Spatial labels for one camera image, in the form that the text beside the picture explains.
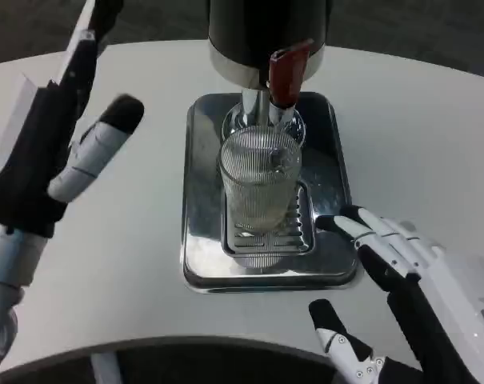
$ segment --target black fingertip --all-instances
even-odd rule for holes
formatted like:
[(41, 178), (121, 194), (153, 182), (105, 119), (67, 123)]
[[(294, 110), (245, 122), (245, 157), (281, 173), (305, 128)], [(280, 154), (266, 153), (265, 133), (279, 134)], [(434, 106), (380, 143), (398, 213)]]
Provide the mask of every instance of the black fingertip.
[(309, 304), (309, 313), (313, 319), (315, 329), (323, 328), (345, 334), (346, 328), (336, 314), (329, 300), (321, 298)]
[(342, 230), (337, 224), (336, 221), (334, 220), (335, 216), (318, 216), (316, 218), (316, 221), (314, 222), (315, 226), (319, 230), (326, 230), (329, 232), (334, 232), (336, 234), (341, 235), (341, 237), (348, 241), (352, 242), (354, 238)]
[(132, 134), (144, 116), (144, 104), (128, 94), (118, 96), (99, 118), (114, 128)]
[(345, 216), (346, 218), (351, 218), (355, 222), (358, 222), (359, 224), (363, 224), (365, 226), (366, 224), (359, 216), (360, 209), (360, 206), (344, 206), (340, 209), (339, 214), (341, 216)]
[(328, 230), (329, 232), (339, 232), (340, 229), (334, 222), (334, 216), (318, 216), (314, 222), (319, 230)]

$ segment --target dark floor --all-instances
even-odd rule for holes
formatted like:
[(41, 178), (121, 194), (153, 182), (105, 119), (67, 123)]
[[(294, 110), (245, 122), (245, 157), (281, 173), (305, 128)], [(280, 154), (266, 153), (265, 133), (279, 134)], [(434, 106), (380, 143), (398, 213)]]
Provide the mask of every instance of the dark floor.
[[(0, 0), (0, 62), (64, 50), (84, 0)], [(206, 37), (204, 0), (125, 0), (112, 42)], [(329, 44), (484, 76), (484, 0), (334, 0)]]

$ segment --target chrome base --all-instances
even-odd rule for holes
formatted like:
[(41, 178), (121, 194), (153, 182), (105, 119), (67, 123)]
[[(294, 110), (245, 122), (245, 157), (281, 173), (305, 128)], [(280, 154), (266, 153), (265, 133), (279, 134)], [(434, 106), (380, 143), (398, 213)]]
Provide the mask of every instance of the chrome base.
[[(332, 106), (320, 94), (301, 94), (297, 109), (307, 125), (307, 139), (296, 214), (293, 207), (289, 212), (296, 217), (255, 238), (231, 223), (217, 167), (222, 122), (239, 100), (239, 94), (208, 94), (189, 110), (182, 226), (186, 280), (208, 292), (347, 284), (358, 269), (354, 251), (337, 234), (314, 228), (316, 217), (336, 214), (350, 203)], [(294, 223), (301, 230), (292, 230)]]

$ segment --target metal joint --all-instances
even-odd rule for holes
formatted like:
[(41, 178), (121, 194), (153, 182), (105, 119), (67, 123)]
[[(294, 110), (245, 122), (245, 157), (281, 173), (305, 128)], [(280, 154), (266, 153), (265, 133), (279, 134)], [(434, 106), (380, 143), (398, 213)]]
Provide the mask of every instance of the metal joint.
[(0, 224), (0, 283), (28, 286), (47, 239)]

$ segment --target red tap handle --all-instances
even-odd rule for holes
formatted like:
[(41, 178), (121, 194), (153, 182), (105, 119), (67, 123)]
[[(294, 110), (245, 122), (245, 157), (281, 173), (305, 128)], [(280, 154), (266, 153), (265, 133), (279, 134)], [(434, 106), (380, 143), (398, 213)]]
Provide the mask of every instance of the red tap handle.
[(298, 100), (313, 39), (277, 50), (270, 56), (270, 95), (280, 108), (289, 108)]

